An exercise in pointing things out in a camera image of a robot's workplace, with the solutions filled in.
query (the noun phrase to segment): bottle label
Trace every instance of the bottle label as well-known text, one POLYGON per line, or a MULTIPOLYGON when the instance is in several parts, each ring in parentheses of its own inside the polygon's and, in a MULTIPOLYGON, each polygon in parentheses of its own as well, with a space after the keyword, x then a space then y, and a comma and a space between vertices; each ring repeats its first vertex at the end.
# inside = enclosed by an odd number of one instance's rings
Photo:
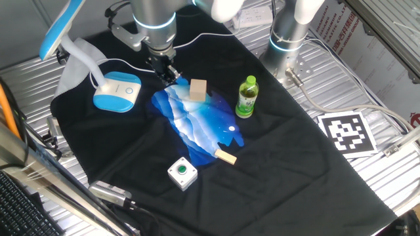
POLYGON ((253 98, 246 98, 242 94, 239 94, 238 112, 241 115, 248 115, 252 113, 254 110, 254 103, 256 99, 257 99, 257 96, 253 98))

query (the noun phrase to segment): metal table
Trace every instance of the metal table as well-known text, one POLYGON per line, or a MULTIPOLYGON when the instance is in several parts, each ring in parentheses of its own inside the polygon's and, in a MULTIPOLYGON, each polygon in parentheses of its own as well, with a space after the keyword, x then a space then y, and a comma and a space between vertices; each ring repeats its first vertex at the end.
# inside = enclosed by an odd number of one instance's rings
MULTIPOLYGON (((243 8, 264 5, 270 5, 270 0, 246 0, 243 8)), ((283 7, 282 3, 279 2, 277 7, 278 9, 283 7)), ((266 48, 269 31, 269 25, 257 26, 241 29, 236 33, 236 37, 255 56, 259 56, 266 48)), ((317 103, 329 108, 370 103, 355 80, 348 76, 348 73, 338 66, 326 51, 312 45, 305 45, 300 54, 305 60, 306 66, 312 70, 312 75, 303 81, 309 94, 317 103)), ((56 58, 52 57, 44 62, 35 58, 0 71, 0 76, 10 86, 19 106, 28 116, 28 123, 40 135, 45 135, 48 131, 46 118, 51 116, 49 105, 63 69, 64 66, 61 66, 56 58)), ((294 85, 287 90, 317 122, 316 117, 323 113, 313 109, 294 85)), ((349 162, 379 198, 390 208, 393 208, 397 215, 401 215, 420 203, 420 197, 416 197, 408 203, 404 202, 411 193, 419 188, 420 150, 417 146, 411 145, 405 151, 400 151, 398 155, 385 157, 382 151, 402 137, 401 128, 382 112, 371 109, 363 109, 361 112, 371 127, 379 153, 372 157, 354 159, 349 162), (403 203, 403 207, 395 209, 395 206, 400 203, 403 203)), ((61 141, 59 146, 60 149, 68 149, 65 140, 61 141)), ((63 157, 60 163, 83 185, 88 186, 86 174, 75 157, 63 157)), ((66 230, 66 235, 104 234, 103 231, 99 231, 46 197, 42 197, 42 202, 47 212, 66 230)))
POLYGON ((344 0, 420 83, 420 1, 344 0))

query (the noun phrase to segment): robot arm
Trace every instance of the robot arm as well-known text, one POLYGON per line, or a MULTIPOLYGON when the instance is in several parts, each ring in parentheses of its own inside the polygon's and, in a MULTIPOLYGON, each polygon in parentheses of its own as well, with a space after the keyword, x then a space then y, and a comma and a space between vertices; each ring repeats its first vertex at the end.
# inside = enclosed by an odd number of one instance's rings
POLYGON ((260 57, 265 68, 284 86, 292 84, 285 71, 294 68, 309 25, 324 0, 285 0, 273 20, 268 48, 260 57))
POLYGON ((217 22, 226 22, 240 10, 244 0, 130 0, 138 34, 132 35, 121 26, 113 25, 112 33, 133 50, 141 49, 144 41, 149 49, 148 63, 167 84, 180 73, 173 67, 176 51, 172 42, 177 34, 176 11, 195 5, 217 22))

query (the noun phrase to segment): black cloth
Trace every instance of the black cloth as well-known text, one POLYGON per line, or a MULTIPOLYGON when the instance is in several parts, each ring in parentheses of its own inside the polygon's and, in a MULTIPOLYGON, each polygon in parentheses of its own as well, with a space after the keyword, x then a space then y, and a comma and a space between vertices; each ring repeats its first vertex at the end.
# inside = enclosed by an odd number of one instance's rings
MULTIPOLYGON (((197 12, 190 7, 179 14, 197 12)), ((177 28, 174 45, 203 32, 230 33, 204 13, 178 16, 177 28)), ((110 32, 89 42, 108 58, 149 68, 146 48, 133 52, 110 32)), ((101 65, 104 73, 140 77, 140 95, 127 113, 95 108, 89 79, 51 104, 89 182, 102 180, 130 191, 134 201, 159 217, 163 235, 371 235, 396 218, 235 37, 202 36, 177 50, 175 65, 187 79, 207 80, 209 90, 224 96, 232 110, 248 75, 260 86, 254 114, 236 118, 245 145, 222 147, 238 158, 236 164, 217 159, 198 167, 198 179, 185 192, 167 169, 188 151, 151 105, 152 95, 164 89, 155 75, 122 62, 101 65)))

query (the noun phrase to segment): plastic bottle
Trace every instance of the plastic bottle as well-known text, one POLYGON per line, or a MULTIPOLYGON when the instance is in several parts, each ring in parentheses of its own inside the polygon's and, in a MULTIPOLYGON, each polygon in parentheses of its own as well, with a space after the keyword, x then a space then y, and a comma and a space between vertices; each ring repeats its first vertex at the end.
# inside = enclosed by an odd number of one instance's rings
POLYGON ((254 112, 254 104, 258 95, 257 79, 250 75, 239 87, 239 99, 236 105, 236 115, 240 118, 248 118, 254 112))

